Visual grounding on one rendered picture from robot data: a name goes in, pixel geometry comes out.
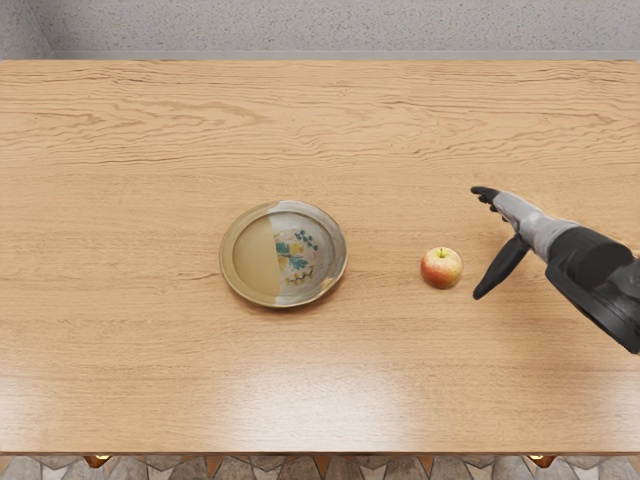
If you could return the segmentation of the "red yellow apple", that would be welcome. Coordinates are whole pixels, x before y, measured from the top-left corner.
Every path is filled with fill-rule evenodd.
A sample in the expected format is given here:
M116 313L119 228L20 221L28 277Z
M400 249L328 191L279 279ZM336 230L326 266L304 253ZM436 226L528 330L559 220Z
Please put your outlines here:
M448 247L435 247L422 256L420 271L428 285L438 289L448 289L453 287L462 275L462 257Z

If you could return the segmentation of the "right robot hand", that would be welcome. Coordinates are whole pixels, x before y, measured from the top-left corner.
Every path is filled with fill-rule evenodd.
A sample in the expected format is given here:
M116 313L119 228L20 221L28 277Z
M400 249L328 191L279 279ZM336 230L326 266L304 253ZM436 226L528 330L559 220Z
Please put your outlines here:
M501 248L475 287L472 294L475 300L502 283L530 250L547 263L553 242L567 230L579 227L577 222L551 217L507 191L483 186L473 186L470 191L514 230L514 236Z

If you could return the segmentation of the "patterned ceramic plate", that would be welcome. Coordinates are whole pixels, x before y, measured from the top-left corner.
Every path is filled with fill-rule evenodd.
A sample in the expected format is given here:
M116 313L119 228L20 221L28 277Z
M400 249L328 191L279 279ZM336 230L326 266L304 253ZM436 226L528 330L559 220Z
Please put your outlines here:
M241 214L225 232L219 265L243 299L274 309L312 303L340 281L347 266L338 223L309 203L280 200Z

